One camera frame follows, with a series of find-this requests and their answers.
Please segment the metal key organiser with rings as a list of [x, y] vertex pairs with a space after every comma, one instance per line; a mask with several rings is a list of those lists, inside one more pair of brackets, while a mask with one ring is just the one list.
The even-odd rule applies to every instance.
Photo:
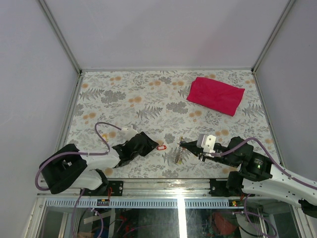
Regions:
[[176, 152], [176, 157], [175, 157], [175, 164], [180, 165], [182, 164], [182, 160], [183, 160], [183, 151], [185, 150], [181, 144], [184, 142], [184, 138], [181, 136], [179, 138], [179, 143], [178, 143], [178, 148], [177, 148], [177, 152]]

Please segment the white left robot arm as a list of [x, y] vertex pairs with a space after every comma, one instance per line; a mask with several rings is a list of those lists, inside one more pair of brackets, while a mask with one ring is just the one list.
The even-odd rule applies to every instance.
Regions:
[[59, 194], [71, 187], [84, 189], [84, 195], [108, 193], [109, 181], [105, 169], [128, 165], [135, 157], [145, 157], [158, 147], [144, 132], [132, 133], [123, 144], [108, 147], [105, 152], [80, 151], [75, 144], [67, 144], [39, 166], [47, 188], [36, 183], [41, 191]]

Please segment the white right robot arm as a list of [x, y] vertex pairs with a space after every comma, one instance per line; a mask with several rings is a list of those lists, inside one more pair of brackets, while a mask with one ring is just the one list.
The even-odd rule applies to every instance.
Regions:
[[210, 194], [215, 197], [260, 195], [300, 208], [310, 217], [317, 216], [317, 183], [287, 170], [267, 150], [254, 151], [250, 137], [231, 138], [227, 146], [216, 142], [213, 135], [201, 134], [196, 141], [179, 145], [199, 158], [234, 168], [224, 180], [210, 179]]

